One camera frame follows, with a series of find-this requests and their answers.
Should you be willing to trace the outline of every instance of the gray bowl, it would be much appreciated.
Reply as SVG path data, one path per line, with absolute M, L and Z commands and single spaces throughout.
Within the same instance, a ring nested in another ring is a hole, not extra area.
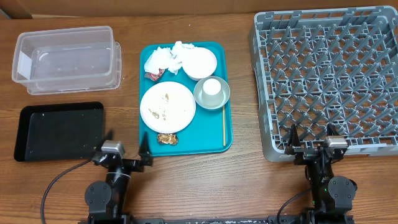
M 214 104 L 210 105 L 210 104 L 206 103 L 206 101 L 203 100 L 203 98 L 202 98 L 203 84 L 207 79 L 210 79 L 210 78 L 215 78 L 220 82 L 221 91 L 223 92 L 223 97 L 221 97 L 219 99 L 220 102 L 217 102 L 216 105 L 214 105 Z M 197 83 L 197 85 L 195 86 L 195 89 L 193 91 L 193 97 L 195 98 L 195 100 L 199 104 L 199 106 L 203 107 L 204 109 L 208 109 L 208 110 L 217 110 L 217 109 L 223 107 L 226 104 L 226 102 L 228 102 L 230 94 L 231 94 L 231 90 L 229 89 L 228 83 L 226 81 L 224 81 L 222 78 L 215 77 L 215 76 L 202 78 Z

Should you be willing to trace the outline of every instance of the white cup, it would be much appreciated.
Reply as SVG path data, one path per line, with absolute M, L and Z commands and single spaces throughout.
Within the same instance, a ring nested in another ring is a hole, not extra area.
M 203 84 L 202 100 L 209 106 L 217 106 L 224 100 L 221 83 L 215 78 L 207 79 Z

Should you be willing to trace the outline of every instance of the gray dish rack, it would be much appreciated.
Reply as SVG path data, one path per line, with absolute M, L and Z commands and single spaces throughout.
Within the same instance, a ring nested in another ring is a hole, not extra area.
M 328 123 L 346 154 L 398 154 L 398 13 L 390 6 L 260 12 L 249 36 L 264 156 L 285 155 L 290 126 L 317 147 Z

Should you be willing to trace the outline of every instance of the wooden table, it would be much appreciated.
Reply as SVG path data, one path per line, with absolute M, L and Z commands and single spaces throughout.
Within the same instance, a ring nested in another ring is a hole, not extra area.
M 16 162 L 19 112 L 27 105 L 100 101 L 106 130 L 123 141 L 127 158 L 137 157 L 139 57 L 150 44 L 213 40 L 225 49 L 234 142 L 222 154 L 156 158 L 133 174 L 126 208 L 138 218 L 238 218 L 275 215 L 293 195 L 308 188 L 304 167 L 268 162 L 262 155 L 256 82 L 248 34 L 253 14 L 223 16 L 103 17 L 0 21 L 0 223 L 40 223 L 40 201 L 50 181 L 80 161 Z M 21 32 L 83 26 L 111 26 L 123 55 L 117 90 L 31 96 L 11 80 L 12 57 Z M 333 165 L 336 175 L 359 186 L 351 212 L 357 223 L 396 223 L 398 157 L 347 157 Z M 106 169 L 87 164 L 62 177 L 47 197 L 47 223 L 76 223 L 88 215 L 87 186 L 104 180 Z M 284 213 L 310 205 L 309 195 Z

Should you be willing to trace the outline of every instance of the black tray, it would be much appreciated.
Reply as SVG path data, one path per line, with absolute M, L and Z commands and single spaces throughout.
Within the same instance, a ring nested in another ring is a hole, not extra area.
M 100 102 L 26 106 L 19 116 L 16 161 L 81 159 L 103 138 Z

